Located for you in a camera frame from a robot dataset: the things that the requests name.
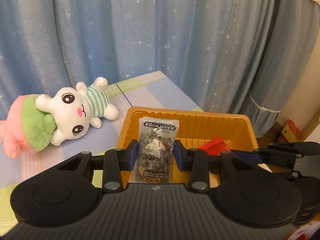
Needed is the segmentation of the orange box on floor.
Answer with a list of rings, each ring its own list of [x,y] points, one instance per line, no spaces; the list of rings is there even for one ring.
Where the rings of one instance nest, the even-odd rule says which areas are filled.
[[[295,126],[295,123],[291,119],[287,119],[281,133],[283,135],[290,134],[290,135],[294,135],[295,137],[299,137],[301,134],[301,131]]]

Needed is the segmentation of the clear black seaweed snack packet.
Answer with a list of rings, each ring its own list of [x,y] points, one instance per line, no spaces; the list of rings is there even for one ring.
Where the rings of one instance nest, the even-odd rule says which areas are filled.
[[[137,160],[129,183],[172,182],[174,141],[178,129],[178,120],[140,118]]]

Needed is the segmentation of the white rabbit carrot plush toy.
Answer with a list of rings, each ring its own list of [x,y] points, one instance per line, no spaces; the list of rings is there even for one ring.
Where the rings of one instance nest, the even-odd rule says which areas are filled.
[[[83,137],[89,127],[100,128],[102,118],[116,120],[118,110],[107,95],[108,80],[97,77],[86,86],[63,87],[54,97],[47,94],[19,96],[1,121],[1,140],[12,159],[37,153],[48,145]]]

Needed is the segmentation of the orange plastic tray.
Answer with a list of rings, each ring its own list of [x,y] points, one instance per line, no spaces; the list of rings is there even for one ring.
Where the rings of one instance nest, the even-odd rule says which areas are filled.
[[[175,109],[131,107],[127,111],[117,148],[127,148],[139,137],[139,120],[144,116],[178,120],[177,139],[185,148],[197,148],[215,137],[221,137],[232,150],[251,152],[258,148],[249,118],[238,114],[221,114]]]

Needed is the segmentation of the red snack packet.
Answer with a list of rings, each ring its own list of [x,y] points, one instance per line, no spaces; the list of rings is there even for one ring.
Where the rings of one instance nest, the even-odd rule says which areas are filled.
[[[219,156],[221,152],[231,152],[230,148],[221,137],[216,137],[197,147],[210,156]]]

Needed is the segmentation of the blue star curtain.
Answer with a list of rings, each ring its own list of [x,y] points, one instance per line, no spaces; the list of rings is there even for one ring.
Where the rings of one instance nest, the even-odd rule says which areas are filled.
[[[19,95],[160,70],[262,137],[318,32],[319,0],[1,0],[1,118]]]

